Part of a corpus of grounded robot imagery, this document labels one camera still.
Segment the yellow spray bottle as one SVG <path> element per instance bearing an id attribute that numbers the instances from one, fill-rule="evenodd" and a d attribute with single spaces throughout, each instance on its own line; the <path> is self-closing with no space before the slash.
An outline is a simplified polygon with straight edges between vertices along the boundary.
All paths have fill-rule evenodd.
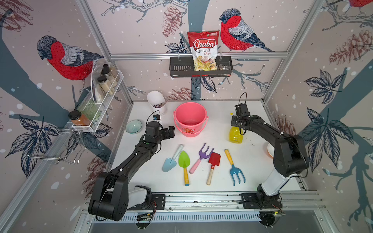
<path id="1" fill-rule="evenodd" d="M 241 129 L 232 126 L 228 138 L 231 143 L 241 144 L 243 142 L 243 135 L 241 134 Z"/>

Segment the pink plastic bucket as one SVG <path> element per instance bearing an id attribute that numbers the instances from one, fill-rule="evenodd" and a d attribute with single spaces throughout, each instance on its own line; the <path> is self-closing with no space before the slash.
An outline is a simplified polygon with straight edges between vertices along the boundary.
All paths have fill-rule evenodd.
<path id="1" fill-rule="evenodd" d="M 175 126 L 186 137 L 198 136 L 208 122 L 207 110 L 199 103 L 187 102 L 173 112 Z"/>

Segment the light blue toy trowel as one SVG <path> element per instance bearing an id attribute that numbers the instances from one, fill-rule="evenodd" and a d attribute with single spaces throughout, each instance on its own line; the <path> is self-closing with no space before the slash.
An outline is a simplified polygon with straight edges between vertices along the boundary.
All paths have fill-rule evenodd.
<path id="1" fill-rule="evenodd" d="M 183 147 L 184 147 L 183 144 L 180 144 L 178 146 L 175 154 L 173 155 L 173 157 L 172 158 L 167 158 L 165 160 L 165 162 L 163 164 L 163 167 L 162 167 L 163 172 L 169 172 L 171 169 L 173 169 L 177 165 L 176 158 L 181 153 Z"/>

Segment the green toy shovel yellow handle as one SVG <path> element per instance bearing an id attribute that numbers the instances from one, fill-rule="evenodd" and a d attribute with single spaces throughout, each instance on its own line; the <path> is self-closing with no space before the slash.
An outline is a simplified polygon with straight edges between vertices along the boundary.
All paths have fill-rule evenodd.
<path id="1" fill-rule="evenodd" d="M 189 158 L 188 154 L 183 150 L 181 151 L 181 153 L 179 155 L 178 164 L 179 164 L 180 167 L 183 168 L 184 184 L 185 184 L 185 186 L 189 186 L 189 178 L 188 178 L 187 167 L 190 165 L 190 158 Z"/>

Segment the purple toy rake pink handle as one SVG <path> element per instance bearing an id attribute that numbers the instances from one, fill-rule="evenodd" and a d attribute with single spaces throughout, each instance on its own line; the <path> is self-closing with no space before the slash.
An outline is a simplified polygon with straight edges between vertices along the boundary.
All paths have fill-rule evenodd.
<path id="1" fill-rule="evenodd" d="M 214 148 L 212 148 L 210 150 L 209 149 L 210 147 L 207 146 L 206 150 L 204 150 L 205 146 L 206 146 L 206 143 L 204 143 L 204 145 L 202 146 L 202 148 L 199 151 L 199 159 L 196 161 L 196 163 L 189 170 L 190 174 L 193 174 L 196 171 L 196 169 L 198 168 L 198 166 L 200 165 L 200 163 L 202 162 L 203 159 L 208 159 L 212 155 L 212 153 L 214 151 Z"/>

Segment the blue toy fork yellow handle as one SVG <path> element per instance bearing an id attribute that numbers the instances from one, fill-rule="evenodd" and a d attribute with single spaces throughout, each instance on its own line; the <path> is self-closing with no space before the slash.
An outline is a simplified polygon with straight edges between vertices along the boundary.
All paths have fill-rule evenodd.
<path id="1" fill-rule="evenodd" d="M 236 180 L 235 180 L 235 176 L 237 177 L 237 180 L 238 180 L 238 183 L 241 184 L 241 179 L 240 179 L 240 175 L 242 176 L 243 178 L 243 182 L 246 183 L 246 178 L 242 172 L 241 169 L 237 168 L 235 165 L 234 165 L 234 162 L 233 162 L 233 159 L 232 159 L 232 156 L 229 152 L 228 149 L 225 149 L 224 150 L 225 152 L 225 155 L 231 165 L 231 169 L 230 169 L 230 175 L 231 175 L 231 178 L 232 178 L 232 181 L 233 181 L 233 186 L 236 185 Z"/>

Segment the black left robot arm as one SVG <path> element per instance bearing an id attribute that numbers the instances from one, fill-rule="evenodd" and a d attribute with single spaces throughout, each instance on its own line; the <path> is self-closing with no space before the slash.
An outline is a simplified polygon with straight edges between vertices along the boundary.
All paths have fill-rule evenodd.
<path id="1" fill-rule="evenodd" d="M 175 127 L 163 128 L 157 121 L 146 125 L 145 134 L 134 151 L 120 165 L 97 178 L 89 202 L 88 212 L 115 221 L 121 220 L 129 208 L 128 184 L 140 167 L 157 152 L 162 140 L 175 137 Z"/>

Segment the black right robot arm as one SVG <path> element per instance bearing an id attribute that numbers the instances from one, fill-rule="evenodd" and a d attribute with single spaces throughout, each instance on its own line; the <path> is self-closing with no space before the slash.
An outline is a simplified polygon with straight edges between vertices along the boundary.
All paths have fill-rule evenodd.
<path id="1" fill-rule="evenodd" d="M 284 133 L 267 124 L 261 117 L 251 115 L 245 103 L 235 105 L 235 112 L 231 126 L 245 132 L 251 131 L 274 147 L 274 169 L 256 192 L 257 201 L 263 206 L 278 197 L 280 190 L 291 178 L 309 168 L 305 143 L 301 136 Z"/>

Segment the light green bowl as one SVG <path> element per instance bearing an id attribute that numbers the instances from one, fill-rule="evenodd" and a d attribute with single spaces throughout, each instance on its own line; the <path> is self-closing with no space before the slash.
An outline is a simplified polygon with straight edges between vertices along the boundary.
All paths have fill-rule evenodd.
<path id="1" fill-rule="evenodd" d="M 142 122 L 140 120 L 131 120 L 125 126 L 125 131 L 129 134 L 136 134 L 142 129 Z"/>

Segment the white ceramic cup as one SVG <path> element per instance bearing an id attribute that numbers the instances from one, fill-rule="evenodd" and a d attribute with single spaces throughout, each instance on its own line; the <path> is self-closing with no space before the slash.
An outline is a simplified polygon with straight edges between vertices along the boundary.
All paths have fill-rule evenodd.
<path id="1" fill-rule="evenodd" d="M 147 101 L 151 105 L 154 111 L 156 110 L 160 111 L 161 116 L 167 113 L 166 105 L 162 106 L 162 104 L 164 104 L 166 100 L 160 92 L 156 90 L 149 92 L 147 94 Z"/>

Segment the white bowl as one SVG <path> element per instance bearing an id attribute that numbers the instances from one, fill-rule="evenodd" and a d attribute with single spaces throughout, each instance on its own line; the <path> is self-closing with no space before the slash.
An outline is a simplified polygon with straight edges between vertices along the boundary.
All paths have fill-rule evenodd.
<path id="1" fill-rule="evenodd" d="M 267 152 L 268 152 L 268 155 L 273 158 L 274 157 L 274 153 L 275 153 L 275 148 L 272 144 L 268 144 L 267 145 Z"/>

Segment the green glass jar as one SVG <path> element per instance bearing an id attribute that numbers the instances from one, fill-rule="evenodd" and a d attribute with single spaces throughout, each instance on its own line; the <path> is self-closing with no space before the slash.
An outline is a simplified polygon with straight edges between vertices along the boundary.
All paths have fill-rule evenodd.
<path id="1" fill-rule="evenodd" d="M 90 121 L 99 118 L 101 114 L 99 105 L 97 105 L 93 100 L 82 102 L 77 107 L 77 110 L 84 114 Z"/>

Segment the spice bottle black cap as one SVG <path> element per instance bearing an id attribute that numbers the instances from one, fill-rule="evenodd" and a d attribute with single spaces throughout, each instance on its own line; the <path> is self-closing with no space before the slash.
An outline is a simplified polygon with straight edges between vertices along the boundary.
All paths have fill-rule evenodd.
<path id="1" fill-rule="evenodd" d="M 116 81 L 116 76 L 113 74 L 108 64 L 103 65 L 101 75 L 105 76 L 107 80 L 109 80 L 110 83 L 113 85 L 113 87 L 117 86 L 118 83 Z"/>
<path id="2" fill-rule="evenodd" d="M 99 85 L 101 86 L 102 90 L 106 94 L 114 95 L 114 89 L 113 89 L 112 83 L 105 76 L 100 76 L 100 77 L 98 77 L 97 80 L 98 80 Z"/>

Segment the orange jar black lid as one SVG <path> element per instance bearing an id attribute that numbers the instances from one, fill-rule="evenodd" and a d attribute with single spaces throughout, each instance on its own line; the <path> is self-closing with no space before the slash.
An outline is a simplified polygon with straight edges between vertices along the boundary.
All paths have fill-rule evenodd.
<path id="1" fill-rule="evenodd" d="M 89 118 L 78 110 L 69 112 L 68 117 L 77 126 L 89 126 L 91 124 Z"/>

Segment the red Chuba chips bag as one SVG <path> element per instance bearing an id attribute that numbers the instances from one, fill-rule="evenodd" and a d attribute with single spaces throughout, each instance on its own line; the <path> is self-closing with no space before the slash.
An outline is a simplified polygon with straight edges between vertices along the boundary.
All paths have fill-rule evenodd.
<path id="1" fill-rule="evenodd" d="M 188 32 L 195 71 L 217 70 L 219 31 Z"/>

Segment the black wall basket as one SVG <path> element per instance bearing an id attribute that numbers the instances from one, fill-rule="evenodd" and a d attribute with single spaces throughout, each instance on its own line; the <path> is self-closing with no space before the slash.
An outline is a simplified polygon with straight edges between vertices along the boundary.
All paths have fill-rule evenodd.
<path id="1" fill-rule="evenodd" d="M 170 58 L 170 75 L 173 78 L 229 77 L 232 70 L 232 58 L 230 56 L 223 56 L 215 61 L 209 60 L 206 62 L 203 62 L 201 58 L 197 60 L 192 57 Z"/>

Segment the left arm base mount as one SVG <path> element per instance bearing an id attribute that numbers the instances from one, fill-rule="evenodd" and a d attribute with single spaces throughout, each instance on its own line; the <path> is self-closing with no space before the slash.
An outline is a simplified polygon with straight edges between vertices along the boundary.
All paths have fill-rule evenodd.
<path id="1" fill-rule="evenodd" d="M 147 197 L 146 201 L 142 204 L 137 204 L 131 208 L 129 211 L 145 211 L 145 210 L 164 210 L 166 202 L 165 194 L 152 194 L 151 198 Z"/>

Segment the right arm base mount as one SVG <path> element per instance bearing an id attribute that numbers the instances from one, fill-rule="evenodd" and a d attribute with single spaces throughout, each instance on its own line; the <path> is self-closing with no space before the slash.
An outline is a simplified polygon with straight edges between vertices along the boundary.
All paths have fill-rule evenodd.
<path id="1" fill-rule="evenodd" d="M 280 195 L 266 196 L 262 193 L 241 193 L 241 203 L 244 209 L 282 209 L 283 204 Z"/>

